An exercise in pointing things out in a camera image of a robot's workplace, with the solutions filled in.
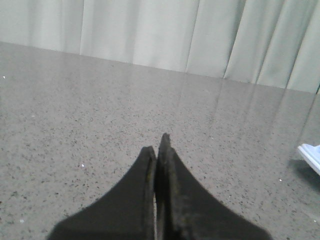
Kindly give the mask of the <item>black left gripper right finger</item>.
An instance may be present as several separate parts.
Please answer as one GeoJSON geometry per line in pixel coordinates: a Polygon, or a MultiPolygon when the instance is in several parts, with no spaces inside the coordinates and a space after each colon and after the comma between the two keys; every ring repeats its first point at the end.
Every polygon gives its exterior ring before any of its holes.
{"type": "Polygon", "coordinates": [[[160,240],[270,240],[271,234],[223,205],[184,165],[162,135],[155,195],[160,240]]]}

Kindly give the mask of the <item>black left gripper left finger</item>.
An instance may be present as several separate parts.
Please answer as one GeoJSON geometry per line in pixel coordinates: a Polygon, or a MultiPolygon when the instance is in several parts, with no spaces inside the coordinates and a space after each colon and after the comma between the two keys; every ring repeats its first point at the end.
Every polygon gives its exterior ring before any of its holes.
{"type": "Polygon", "coordinates": [[[153,240],[157,159],[143,147],[128,172],[104,196],[60,221],[50,240],[153,240]]]}

